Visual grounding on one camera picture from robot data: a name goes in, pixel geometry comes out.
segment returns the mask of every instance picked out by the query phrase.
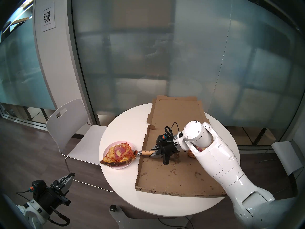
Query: round table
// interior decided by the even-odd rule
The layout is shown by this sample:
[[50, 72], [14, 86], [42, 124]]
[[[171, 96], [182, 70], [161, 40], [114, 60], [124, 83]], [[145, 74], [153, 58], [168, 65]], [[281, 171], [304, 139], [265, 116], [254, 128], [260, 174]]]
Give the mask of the round table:
[[[105, 130], [99, 146], [99, 160], [107, 146], [116, 141], [129, 141], [136, 150], [141, 150], [147, 131], [147, 115], [150, 113], [152, 103], [131, 108], [116, 117]], [[236, 142], [229, 131], [215, 118], [206, 113], [211, 126], [219, 136], [232, 149], [238, 163], [240, 155]], [[171, 195], [155, 195], [135, 190], [135, 181], [138, 174], [139, 157], [128, 167], [120, 170], [112, 169], [101, 164], [103, 174], [112, 189], [132, 206], [155, 215], [167, 217], [180, 217], [192, 215], [207, 210], [219, 203], [219, 198], [179, 197]]]

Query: chair handle hole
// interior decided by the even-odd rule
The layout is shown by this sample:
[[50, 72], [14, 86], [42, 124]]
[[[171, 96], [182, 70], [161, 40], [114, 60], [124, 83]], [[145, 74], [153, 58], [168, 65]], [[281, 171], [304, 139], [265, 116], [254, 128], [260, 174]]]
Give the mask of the chair handle hole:
[[62, 110], [60, 110], [57, 114], [56, 117], [59, 118], [60, 116], [62, 116], [63, 114], [65, 114], [67, 111], [67, 108], [63, 108]]

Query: white chair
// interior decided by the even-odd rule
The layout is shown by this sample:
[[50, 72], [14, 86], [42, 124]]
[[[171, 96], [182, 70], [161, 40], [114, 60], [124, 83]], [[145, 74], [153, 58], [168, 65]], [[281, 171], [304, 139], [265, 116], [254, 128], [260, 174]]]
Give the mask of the white chair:
[[88, 124], [87, 111], [83, 106], [82, 101], [80, 99], [75, 99], [58, 108], [49, 117], [49, 120], [45, 124], [50, 135], [56, 142], [59, 148], [59, 152], [66, 157], [65, 163], [69, 172], [70, 170], [66, 162], [67, 158], [100, 165], [99, 144], [102, 135], [107, 128], [106, 126], [88, 124], [90, 125], [90, 129], [81, 139], [81, 141], [75, 146], [75, 148], [68, 155], [64, 155], [62, 153], [71, 137], [86, 123]]
[[275, 142], [272, 144], [272, 148], [276, 152], [288, 176], [304, 166], [305, 122], [302, 122], [296, 130], [293, 141], [300, 148], [300, 153], [297, 149], [293, 148], [292, 143], [289, 141]]

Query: chair backrest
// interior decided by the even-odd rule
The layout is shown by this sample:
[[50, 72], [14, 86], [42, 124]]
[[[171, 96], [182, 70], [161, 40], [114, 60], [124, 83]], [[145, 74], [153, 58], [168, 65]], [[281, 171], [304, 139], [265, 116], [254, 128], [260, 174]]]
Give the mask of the chair backrest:
[[294, 142], [299, 146], [305, 156], [305, 121], [301, 122], [293, 137]]
[[[57, 115], [65, 109], [65, 113], [61, 116]], [[61, 153], [71, 137], [87, 122], [88, 114], [83, 103], [80, 99], [75, 99], [58, 108], [49, 117], [45, 126]]]

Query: wooden handle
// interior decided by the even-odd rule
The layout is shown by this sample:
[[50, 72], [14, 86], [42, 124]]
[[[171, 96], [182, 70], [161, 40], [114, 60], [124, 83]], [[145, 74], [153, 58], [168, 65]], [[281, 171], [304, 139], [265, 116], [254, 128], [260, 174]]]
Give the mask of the wooden handle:
[[155, 152], [154, 150], [145, 150], [145, 151], [142, 151], [142, 155], [151, 155], [154, 152]]

